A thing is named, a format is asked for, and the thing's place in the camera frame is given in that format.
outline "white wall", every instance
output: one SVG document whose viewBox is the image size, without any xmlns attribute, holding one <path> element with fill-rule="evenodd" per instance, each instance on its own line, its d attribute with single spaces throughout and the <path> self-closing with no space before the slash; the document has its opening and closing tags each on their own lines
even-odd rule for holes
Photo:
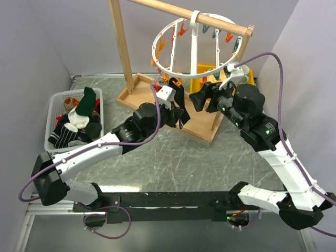
<svg viewBox="0 0 336 252">
<path fill-rule="evenodd" d="M 18 239 L 27 209 L 18 192 L 43 151 L 49 97 L 70 81 L 27 1 L 0 1 L 1 251 Z"/>
<path fill-rule="evenodd" d="M 300 0 L 273 52 L 285 73 L 283 127 L 310 174 L 327 192 L 336 193 L 336 19 L 335 1 Z M 269 58 L 258 83 L 266 112 L 276 118 L 279 69 Z M 335 207 L 326 210 L 318 228 L 336 233 Z M 313 230 L 318 251 L 334 251 L 335 240 Z"/>
<path fill-rule="evenodd" d="M 28 0 L 54 44 L 71 75 L 121 73 L 120 58 L 108 0 Z M 273 48 L 298 0 L 165 0 L 203 13 L 215 13 L 232 19 L 237 24 L 256 26 L 245 58 Z M 121 0 L 125 34 L 132 71 L 155 72 L 150 65 L 150 48 L 156 35 L 177 17 Z M 200 35 L 200 63 L 213 64 L 214 40 L 211 31 Z M 224 45 L 223 58 L 228 58 L 234 41 L 225 47 L 226 33 L 220 34 Z M 182 38 L 190 37 L 190 31 Z M 178 48 L 180 72 L 190 69 L 190 39 Z M 257 76 L 265 60 L 250 66 Z"/>
</svg>

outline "wooden tray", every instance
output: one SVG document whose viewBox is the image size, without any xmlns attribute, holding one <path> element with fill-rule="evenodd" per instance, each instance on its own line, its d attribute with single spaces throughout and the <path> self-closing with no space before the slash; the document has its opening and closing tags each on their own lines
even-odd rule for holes
<svg viewBox="0 0 336 252">
<path fill-rule="evenodd" d="M 133 93 L 129 95 L 127 88 L 124 88 L 115 99 L 116 102 L 132 110 L 137 109 L 139 105 L 144 102 L 154 103 L 153 93 L 149 86 L 149 84 L 152 84 L 153 81 L 153 78 L 138 73 L 133 78 L 135 86 Z M 191 119 L 181 130 L 178 126 L 175 129 L 169 128 L 206 146 L 210 146 L 224 116 L 220 112 L 207 113 L 205 110 L 202 112 L 196 112 L 193 103 L 189 99 L 189 93 L 185 92 L 184 97 L 185 107 Z"/>
</svg>

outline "white laundry basket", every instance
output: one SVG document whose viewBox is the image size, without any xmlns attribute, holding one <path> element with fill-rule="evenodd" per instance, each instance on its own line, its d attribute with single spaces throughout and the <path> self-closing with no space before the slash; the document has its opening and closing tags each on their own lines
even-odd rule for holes
<svg viewBox="0 0 336 252">
<path fill-rule="evenodd" d="M 100 99 L 100 123 L 101 123 L 101 132 L 100 137 L 104 135 L 104 113 L 103 113 L 103 94 L 100 88 L 93 88 L 96 93 L 96 100 Z M 73 146 L 67 148 L 56 149 L 51 143 L 48 142 L 48 138 L 51 133 L 55 130 L 57 119 L 60 114 L 65 114 L 65 108 L 63 102 L 65 99 L 69 97 L 76 98 L 78 101 L 82 99 L 84 95 L 84 89 L 70 90 L 61 93 L 54 94 L 50 99 L 49 110 L 48 110 L 48 118 L 47 118 L 47 126 L 46 126 L 46 134 L 44 140 L 44 149 L 50 153 L 62 153 L 67 151 L 72 151 L 80 146 Z"/>
</svg>

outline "green sock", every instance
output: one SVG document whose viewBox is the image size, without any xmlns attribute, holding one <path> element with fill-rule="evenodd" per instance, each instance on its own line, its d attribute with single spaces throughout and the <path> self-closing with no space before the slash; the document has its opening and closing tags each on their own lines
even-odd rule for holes
<svg viewBox="0 0 336 252">
<path fill-rule="evenodd" d="M 76 113 L 80 116 L 90 116 L 94 111 L 96 103 L 96 93 L 92 88 L 84 88 L 84 96 L 76 107 Z"/>
</svg>

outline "marble tabletop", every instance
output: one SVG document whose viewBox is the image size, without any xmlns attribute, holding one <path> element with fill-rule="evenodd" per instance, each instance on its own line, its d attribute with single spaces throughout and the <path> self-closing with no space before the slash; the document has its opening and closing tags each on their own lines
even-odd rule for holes
<svg viewBox="0 0 336 252">
<path fill-rule="evenodd" d="M 102 90 L 105 133 L 132 114 L 115 101 L 125 87 L 124 78 L 79 77 L 72 87 Z M 269 164 L 225 118 L 210 147 L 162 128 L 149 144 L 104 160 L 80 172 L 75 180 L 95 182 L 116 192 L 227 191 L 239 181 L 283 190 Z"/>
</svg>

